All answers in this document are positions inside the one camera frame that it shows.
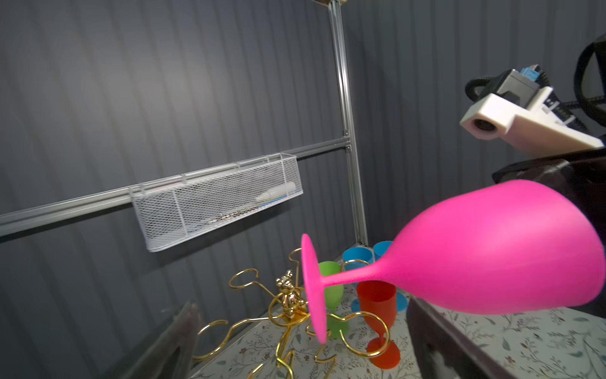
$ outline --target green cup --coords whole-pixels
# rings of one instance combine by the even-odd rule
[[[337,262],[326,261],[320,263],[320,274],[323,277],[327,277],[329,275],[334,275],[336,273],[341,272],[341,265]],[[336,309],[341,305],[341,300],[343,300],[343,285],[338,286],[330,286],[324,289],[324,300],[326,301],[326,308],[328,308],[331,312],[335,312]],[[339,337],[339,330],[343,331],[343,334],[346,334],[349,330],[349,323],[347,321],[342,322],[339,320],[335,320],[332,317],[328,317],[327,321],[327,329],[330,330],[330,339],[336,340]]]

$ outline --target corrugated gray panel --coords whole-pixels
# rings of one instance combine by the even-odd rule
[[[0,30],[2,213],[342,134],[311,1],[10,1]],[[0,244],[2,375],[96,377],[188,300],[204,321],[263,313],[233,274],[273,289],[302,233],[321,260],[355,242],[344,150],[299,168],[303,196],[163,252],[132,209]]]
[[[560,99],[573,100],[578,55],[606,32],[606,5],[597,0],[352,0],[342,11],[371,243],[525,159],[459,126],[471,105],[469,79],[538,62]],[[594,62],[585,83],[587,95],[599,94]]]

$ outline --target white wire mesh basket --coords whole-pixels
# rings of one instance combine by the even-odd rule
[[[157,252],[303,194],[297,157],[132,193],[147,249]]]

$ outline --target metal rail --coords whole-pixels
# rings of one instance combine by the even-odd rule
[[[349,146],[350,138],[345,136],[317,144],[296,147],[286,150],[284,153],[296,155],[297,158],[329,152]],[[59,201],[34,208],[18,210],[12,213],[0,215],[0,236],[10,235],[25,230],[57,223],[70,218],[76,218],[89,213],[99,212],[105,209],[123,206],[131,202],[131,194],[138,193],[141,189],[151,190],[174,186],[175,184],[192,179],[200,179],[206,176],[223,174],[235,170],[241,170],[248,166],[255,166],[267,161],[268,158],[279,153],[246,159],[239,162],[223,164],[221,166],[209,167],[207,169],[188,172],[182,175],[173,175],[167,178],[134,184],[132,186],[117,188],[105,192],[99,192],[75,199]]]
[[[341,98],[341,113],[343,116],[343,135],[350,138],[348,148],[347,168],[349,171],[349,186],[351,191],[351,207],[353,208],[356,239],[359,244],[368,245],[366,231],[366,218],[364,216],[364,199],[362,197],[362,182],[360,179],[360,166],[358,163],[358,147],[351,108],[351,94],[349,75],[347,71],[347,54],[345,52],[345,35],[343,20],[341,19],[341,3],[339,0],[330,0],[328,5],[330,13],[330,30],[333,35],[335,50],[335,63],[339,78],[339,97]]]

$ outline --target vertical metal post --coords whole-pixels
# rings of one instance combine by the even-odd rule
[[[356,239],[359,244],[368,245],[366,233],[366,219],[364,217],[364,199],[362,198],[362,182],[360,180],[360,166],[358,164],[358,148],[351,110],[351,96],[349,76],[347,72],[347,54],[345,53],[345,35],[341,19],[341,3],[339,0],[330,0],[330,30],[333,35],[335,50],[335,63],[337,77],[339,78],[339,97],[341,98],[341,113],[343,117],[343,135],[350,138],[347,150],[347,168],[349,171],[349,187],[351,192],[351,207],[353,209]]]

